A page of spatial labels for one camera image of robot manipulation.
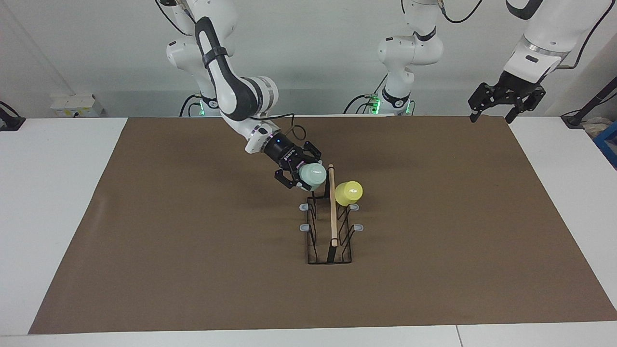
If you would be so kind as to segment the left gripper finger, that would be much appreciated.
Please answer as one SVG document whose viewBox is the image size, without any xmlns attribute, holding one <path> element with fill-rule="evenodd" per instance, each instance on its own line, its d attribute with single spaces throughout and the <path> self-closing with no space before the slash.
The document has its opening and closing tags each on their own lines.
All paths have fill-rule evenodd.
<svg viewBox="0 0 617 347">
<path fill-rule="evenodd" d="M 469 119 L 472 123 L 475 123 L 480 118 L 484 110 L 496 106 L 495 90 L 495 86 L 481 83 L 472 93 L 471 97 L 469 97 L 469 107 L 471 109 Z"/>
<path fill-rule="evenodd" d="M 508 124 L 511 124 L 518 115 L 523 112 L 533 111 L 537 107 L 537 105 L 542 101 L 542 98 L 545 96 L 546 90 L 544 89 L 535 89 L 531 94 L 526 97 L 522 97 L 518 93 L 509 92 L 506 96 L 506 101 L 508 104 L 513 107 L 505 116 L 505 121 Z"/>
</svg>

